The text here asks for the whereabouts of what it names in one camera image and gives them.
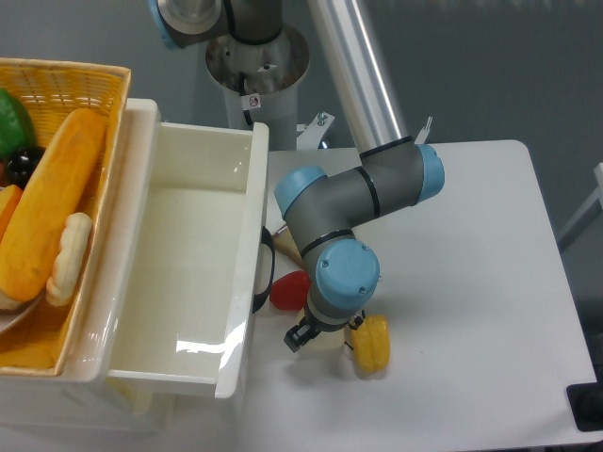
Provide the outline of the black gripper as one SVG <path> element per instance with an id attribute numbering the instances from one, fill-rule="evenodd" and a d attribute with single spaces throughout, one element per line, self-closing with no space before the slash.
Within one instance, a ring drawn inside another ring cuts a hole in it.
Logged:
<path id="1" fill-rule="evenodd" d="M 316 319 L 312 314 L 308 314 L 304 310 L 301 311 L 301 316 L 307 324 L 298 324 L 288 330 L 284 337 L 284 342 L 291 352 L 299 351 L 310 340 L 317 336 L 317 331 L 320 332 L 335 332 L 341 331 L 348 327 L 352 330 L 358 330 L 365 323 L 366 314 L 362 311 L 360 314 L 353 315 L 346 322 L 335 325 L 327 324 Z"/>

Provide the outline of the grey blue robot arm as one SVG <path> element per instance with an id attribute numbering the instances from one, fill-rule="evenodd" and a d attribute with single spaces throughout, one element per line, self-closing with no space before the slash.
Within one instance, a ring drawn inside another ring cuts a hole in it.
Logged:
<path id="1" fill-rule="evenodd" d="M 390 91 L 362 1 L 309 3 L 360 163 L 336 175 L 317 166 L 289 172 L 274 189 L 310 275 L 310 299 L 285 335 L 298 350 L 324 332 L 358 328 L 380 276 L 375 253 L 354 228 L 437 195 L 445 170 L 435 150 L 412 138 Z M 278 1 L 153 1 L 163 42 L 206 44 L 205 64 L 221 87 L 228 123 L 269 129 L 280 150 L 297 141 L 297 87 L 309 66 L 304 36 Z"/>

